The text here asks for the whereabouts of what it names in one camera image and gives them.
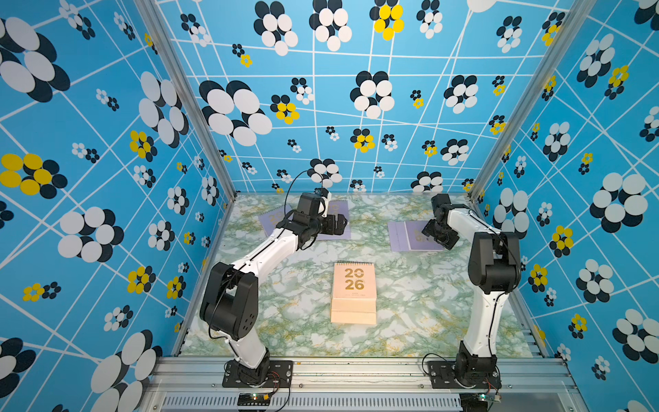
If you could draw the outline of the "pink calendar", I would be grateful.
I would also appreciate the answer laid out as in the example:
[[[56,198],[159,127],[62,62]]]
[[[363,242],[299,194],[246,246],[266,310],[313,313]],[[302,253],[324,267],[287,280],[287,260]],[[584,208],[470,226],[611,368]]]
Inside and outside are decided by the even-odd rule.
[[[377,324],[375,264],[336,262],[331,296],[333,324]]]

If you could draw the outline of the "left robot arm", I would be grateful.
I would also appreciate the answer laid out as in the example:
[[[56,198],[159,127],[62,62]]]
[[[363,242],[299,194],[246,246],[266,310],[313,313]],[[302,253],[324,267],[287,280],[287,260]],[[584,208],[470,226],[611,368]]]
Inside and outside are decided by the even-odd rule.
[[[269,350],[254,330],[259,287],[284,259],[312,245],[319,235],[344,233],[348,219],[331,215],[330,201],[331,193],[323,188],[303,193],[297,207],[284,214],[264,242],[245,257],[231,264],[218,262],[210,271],[199,317],[209,327],[210,338],[228,342],[244,384],[260,386],[273,375]]]

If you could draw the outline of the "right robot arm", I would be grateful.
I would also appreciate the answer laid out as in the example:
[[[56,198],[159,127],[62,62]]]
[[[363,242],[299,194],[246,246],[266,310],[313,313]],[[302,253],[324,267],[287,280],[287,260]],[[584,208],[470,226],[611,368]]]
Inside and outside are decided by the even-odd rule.
[[[489,381],[497,371],[496,340],[503,307],[521,279],[519,237],[478,217],[447,194],[432,197],[433,218],[422,233],[444,249],[470,242],[468,276],[474,289],[470,325],[459,345],[455,379],[465,387]]]

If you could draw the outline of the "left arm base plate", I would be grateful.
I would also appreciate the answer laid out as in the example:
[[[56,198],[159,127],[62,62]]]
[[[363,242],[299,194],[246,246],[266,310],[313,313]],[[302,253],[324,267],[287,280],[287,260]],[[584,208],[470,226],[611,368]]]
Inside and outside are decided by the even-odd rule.
[[[264,365],[250,369],[236,360],[225,363],[223,388],[290,388],[293,378],[291,360],[267,360]]]

